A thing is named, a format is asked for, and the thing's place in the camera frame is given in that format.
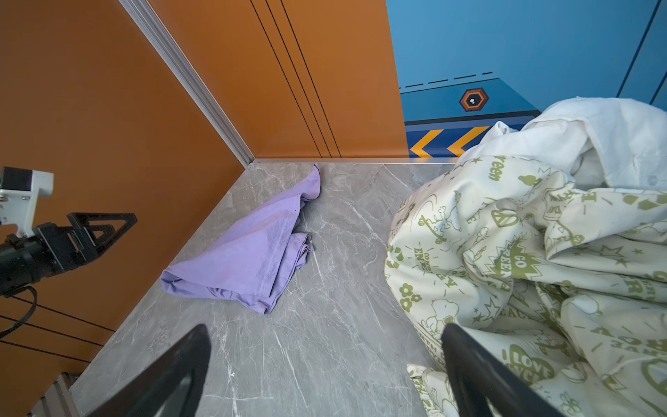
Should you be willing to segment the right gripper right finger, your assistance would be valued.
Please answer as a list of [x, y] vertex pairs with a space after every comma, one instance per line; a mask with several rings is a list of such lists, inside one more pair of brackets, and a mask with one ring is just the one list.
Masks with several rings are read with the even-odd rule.
[[560, 415], [460, 326], [445, 326], [441, 346], [459, 415]]

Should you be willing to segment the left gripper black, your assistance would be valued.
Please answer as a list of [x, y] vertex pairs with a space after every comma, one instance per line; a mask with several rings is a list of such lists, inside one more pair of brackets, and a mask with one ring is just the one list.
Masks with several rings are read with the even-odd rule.
[[77, 212], [67, 218], [71, 227], [46, 223], [34, 236], [7, 236], [1, 244], [1, 296], [96, 261], [137, 224], [133, 213]]

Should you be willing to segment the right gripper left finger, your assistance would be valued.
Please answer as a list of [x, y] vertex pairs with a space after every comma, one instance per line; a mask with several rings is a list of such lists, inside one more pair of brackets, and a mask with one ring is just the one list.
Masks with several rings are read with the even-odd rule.
[[208, 373], [211, 341], [199, 324], [91, 416], [194, 416]]

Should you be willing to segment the purple t-shirt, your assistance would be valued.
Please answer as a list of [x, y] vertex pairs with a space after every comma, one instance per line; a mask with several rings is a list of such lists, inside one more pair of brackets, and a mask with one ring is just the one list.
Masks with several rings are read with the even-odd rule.
[[236, 301], [270, 314], [312, 251], [310, 235], [296, 232], [300, 212], [321, 194], [317, 167], [295, 187], [234, 223], [201, 255], [160, 276], [163, 290], [189, 299]]

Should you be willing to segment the cream green-patterned cloth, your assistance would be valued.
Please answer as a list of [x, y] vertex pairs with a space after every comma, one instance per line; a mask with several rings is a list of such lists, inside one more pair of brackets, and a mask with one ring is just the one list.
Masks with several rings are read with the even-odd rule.
[[391, 226], [387, 284], [437, 365], [407, 371], [455, 416], [440, 344], [460, 326], [559, 413], [666, 413], [666, 194], [579, 189], [482, 156], [422, 186]]

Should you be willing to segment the white cloth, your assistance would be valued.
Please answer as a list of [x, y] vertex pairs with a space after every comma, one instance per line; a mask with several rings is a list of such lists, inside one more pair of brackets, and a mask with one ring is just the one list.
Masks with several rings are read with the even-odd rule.
[[502, 122], [460, 157], [522, 156], [572, 175], [584, 189], [666, 189], [666, 113], [626, 98], [575, 97], [521, 130]]

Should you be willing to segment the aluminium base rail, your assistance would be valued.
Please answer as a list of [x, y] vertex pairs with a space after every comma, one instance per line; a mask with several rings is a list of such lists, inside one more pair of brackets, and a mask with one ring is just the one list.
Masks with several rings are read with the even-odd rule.
[[78, 375], [61, 373], [27, 416], [79, 417], [80, 413], [71, 394], [71, 387], [77, 379]]

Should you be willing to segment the left aluminium corner post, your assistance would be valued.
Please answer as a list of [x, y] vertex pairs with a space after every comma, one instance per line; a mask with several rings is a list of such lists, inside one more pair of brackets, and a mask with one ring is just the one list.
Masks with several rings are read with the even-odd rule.
[[120, 0], [119, 3], [239, 163], [248, 168], [255, 161], [252, 151], [151, 4], [144, 0]]

